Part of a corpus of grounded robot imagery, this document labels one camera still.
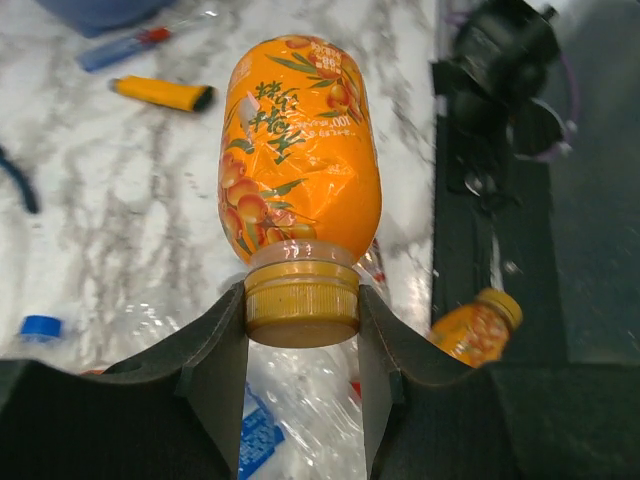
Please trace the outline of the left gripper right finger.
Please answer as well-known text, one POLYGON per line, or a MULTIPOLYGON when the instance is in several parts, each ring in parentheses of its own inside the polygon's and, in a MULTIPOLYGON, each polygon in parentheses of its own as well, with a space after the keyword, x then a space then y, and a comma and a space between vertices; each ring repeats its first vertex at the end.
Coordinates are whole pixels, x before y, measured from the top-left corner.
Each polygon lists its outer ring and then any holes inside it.
POLYGON ((359 292, 371 479, 635 479, 639 370, 493 362, 473 369, 359 292))

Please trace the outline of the orange sea buckthorn bottle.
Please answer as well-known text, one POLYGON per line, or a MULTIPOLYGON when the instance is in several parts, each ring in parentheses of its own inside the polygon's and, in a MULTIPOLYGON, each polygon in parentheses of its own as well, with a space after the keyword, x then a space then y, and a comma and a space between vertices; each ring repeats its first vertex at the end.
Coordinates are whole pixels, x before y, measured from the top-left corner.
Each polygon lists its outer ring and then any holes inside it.
POLYGON ((359 329, 355 266, 371 246, 381 182, 364 78, 329 41, 285 35, 232 72, 218 168, 224 233, 249 269, 248 336, 279 348, 359 329))

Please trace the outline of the clear bottle red cap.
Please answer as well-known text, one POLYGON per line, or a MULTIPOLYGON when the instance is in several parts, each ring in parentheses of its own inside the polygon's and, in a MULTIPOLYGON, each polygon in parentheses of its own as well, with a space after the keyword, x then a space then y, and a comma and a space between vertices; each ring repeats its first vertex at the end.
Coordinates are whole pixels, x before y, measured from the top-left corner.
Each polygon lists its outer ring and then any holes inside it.
MULTIPOLYGON (((386 274, 380 254, 379 243, 373 240, 366 253, 354 266, 360 275, 360 283, 371 286, 385 303, 389 302, 389 289, 386 281, 386 274)), ((362 398, 360 369, 358 360, 357 338, 353 337, 347 342, 345 347, 349 361, 349 380, 356 395, 362 398)))

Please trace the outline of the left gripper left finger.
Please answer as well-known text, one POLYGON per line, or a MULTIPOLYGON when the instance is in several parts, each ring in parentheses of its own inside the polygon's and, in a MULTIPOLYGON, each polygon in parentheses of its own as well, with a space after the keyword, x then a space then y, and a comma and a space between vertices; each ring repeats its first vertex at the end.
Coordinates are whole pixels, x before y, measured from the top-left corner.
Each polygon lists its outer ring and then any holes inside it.
POLYGON ((233 479, 248 356, 244 288, 100 374, 1 364, 5 479, 233 479))

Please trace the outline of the clear bottle blue label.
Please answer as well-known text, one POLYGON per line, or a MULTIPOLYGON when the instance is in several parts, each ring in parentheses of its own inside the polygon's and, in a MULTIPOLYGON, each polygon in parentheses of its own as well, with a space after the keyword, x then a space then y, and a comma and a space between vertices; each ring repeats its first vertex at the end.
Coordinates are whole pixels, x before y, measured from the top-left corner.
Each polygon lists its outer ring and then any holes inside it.
POLYGON ((241 479, 367 476, 356 345, 249 345, 241 479))

